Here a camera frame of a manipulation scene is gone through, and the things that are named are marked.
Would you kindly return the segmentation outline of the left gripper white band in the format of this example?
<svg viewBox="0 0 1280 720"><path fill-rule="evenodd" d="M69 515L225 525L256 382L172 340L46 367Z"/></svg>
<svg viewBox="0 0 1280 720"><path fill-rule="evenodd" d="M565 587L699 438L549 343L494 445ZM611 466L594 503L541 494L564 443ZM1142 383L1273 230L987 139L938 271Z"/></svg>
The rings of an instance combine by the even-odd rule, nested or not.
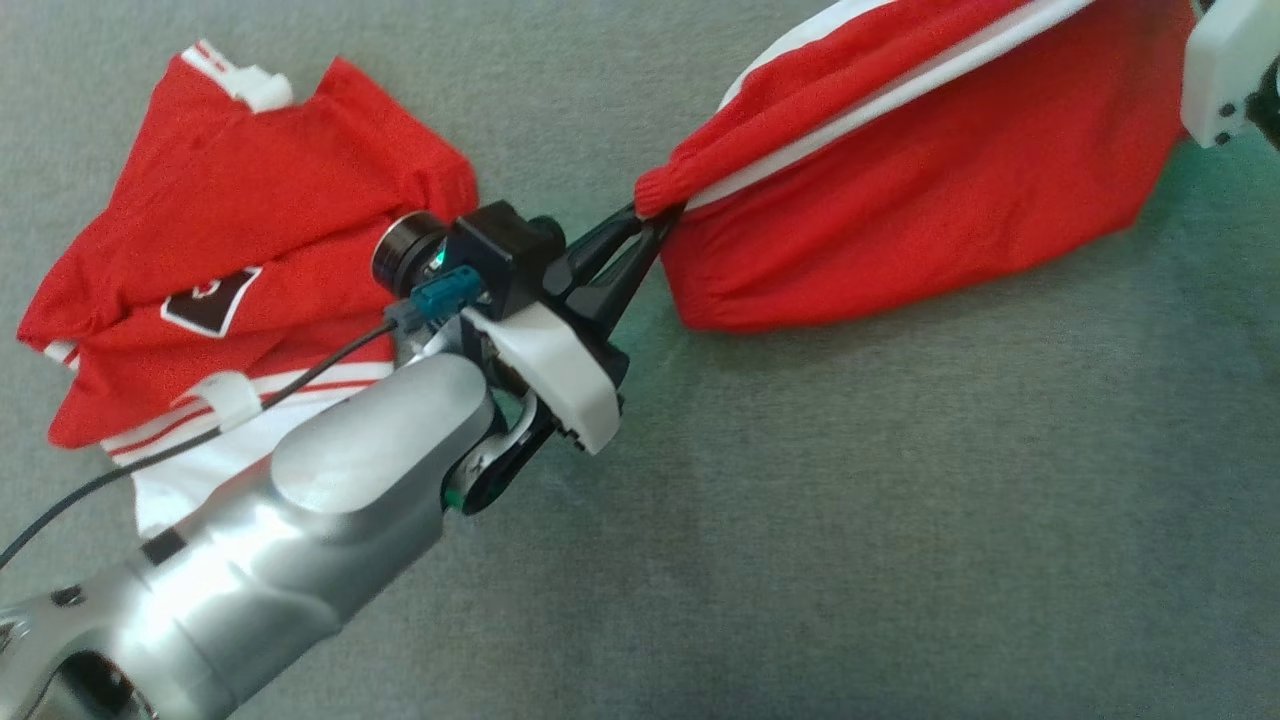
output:
<svg viewBox="0 0 1280 720"><path fill-rule="evenodd" d="M552 263L545 273L545 300L567 304L585 290L588 323L599 336L612 336L684 211L684 205L673 205L641 218L628 204L612 213ZM594 456L621 427L618 389L547 301L532 300L499 320L479 307L466 307L463 325L477 333L498 383L512 395L532 393L553 424Z"/></svg>

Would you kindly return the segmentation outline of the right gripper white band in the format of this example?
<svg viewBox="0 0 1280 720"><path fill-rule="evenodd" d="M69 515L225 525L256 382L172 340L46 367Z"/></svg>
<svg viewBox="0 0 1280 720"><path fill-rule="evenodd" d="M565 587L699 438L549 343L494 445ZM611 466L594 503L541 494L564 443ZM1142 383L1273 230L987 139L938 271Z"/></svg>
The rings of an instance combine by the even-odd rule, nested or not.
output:
<svg viewBox="0 0 1280 720"><path fill-rule="evenodd" d="M1181 122L1203 149L1256 129L1279 146L1279 3L1192 1Z"/></svg>

